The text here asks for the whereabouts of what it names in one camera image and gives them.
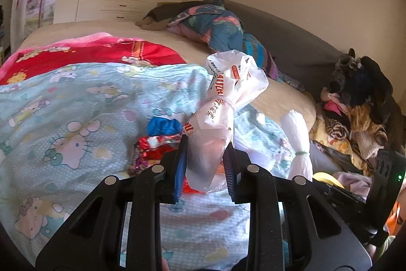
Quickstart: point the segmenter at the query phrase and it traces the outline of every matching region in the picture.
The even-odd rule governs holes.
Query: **metal bolt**
[[[259,167],[258,167],[257,165],[249,165],[249,166],[247,167],[247,170],[248,170],[250,173],[257,173],[257,172],[259,172]]]
[[[116,177],[114,177],[114,176],[108,176],[108,177],[104,180],[104,183],[105,183],[106,185],[113,185],[113,184],[116,183],[116,181],[117,181],[117,178],[116,178]]]
[[[162,171],[164,171],[164,166],[162,165],[155,165],[152,167],[152,172],[153,173],[162,173]]]
[[[306,184],[306,178],[304,178],[303,176],[296,176],[295,183],[297,185],[304,185],[304,184]]]

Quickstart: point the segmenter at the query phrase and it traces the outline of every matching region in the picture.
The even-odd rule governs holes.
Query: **blanket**
[[[133,63],[147,67],[185,63],[179,54],[163,45],[108,34],[94,34],[50,46],[17,51],[0,69],[0,85],[16,84],[81,62]],[[74,76],[74,70],[69,67],[68,70],[58,72],[54,79],[70,80]]]
[[[205,4],[183,11],[169,27],[182,22],[194,30],[201,39],[216,51],[242,51],[243,32],[239,18],[222,6]]]
[[[76,75],[58,80],[61,71]],[[0,221],[24,256],[34,264],[103,178],[128,176],[129,151],[149,119],[184,124],[210,79],[197,65],[78,63],[1,86]],[[235,114],[235,131],[269,155],[272,173],[288,176],[294,152],[274,122],[248,105]],[[163,255],[175,270],[230,270],[247,254],[248,223],[249,209],[227,191],[183,195],[161,206]]]

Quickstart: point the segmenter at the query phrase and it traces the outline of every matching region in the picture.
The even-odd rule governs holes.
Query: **plastic bag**
[[[281,117],[281,128],[285,132],[296,156],[290,166],[288,179],[303,176],[307,180],[313,179],[313,165],[310,161],[309,133],[305,119],[301,113],[293,109]]]
[[[234,112],[265,91],[268,79],[254,58],[237,50],[210,55],[206,69],[213,75],[206,100],[185,123],[183,133],[189,136],[190,187],[213,192],[226,188],[220,162],[233,138]]]

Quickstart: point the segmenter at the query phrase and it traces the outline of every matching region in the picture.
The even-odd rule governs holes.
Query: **light blue bedsheet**
[[[127,177],[132,146],[151,117],[183,124],[210,79],[196,65],[81,63],[0,86],[0,221],[24,256],[34,264],[103,178]],[[236,132],[268,151],[272,172],[287,177],[293,151],[281,143],[283,131],[257,118],[252,106],[243,108]],[[162,205],[161,215],[164,257],[174,270],[229,270],[246,255],[248,208],[234,205],[226,191],[184,195],[177,205]]]

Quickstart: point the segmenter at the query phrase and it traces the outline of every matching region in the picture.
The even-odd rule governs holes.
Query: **yellow fabric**
[[[365,176],[368,176],[367,164],[353,152],[350,142],[347,139],[338,140],[328,135],[320,107],[320,104],[316,107],[317,117],[314,126],[309,132],[310,139],[324,146],[331,147],[340,153],[350,155],[352,164],[357,167],[357,169],[362,170]]]
[[[342,184],[335,179],[332,175],[329,175],[328,173],[315,173],[313,175],[313,179],[318,180],[319,182],[324,182],[330,185],[335,185],[341,188],[344,188],[344,186],[342,186]]]
[[[351,113],[351,131],[353,132],[365,132],[368,131],[371,135],[374,135],[381,125],[371,121],[369,113],[371,112],[371,106],[364,103],[361,106],[355,106],[350,109]]]

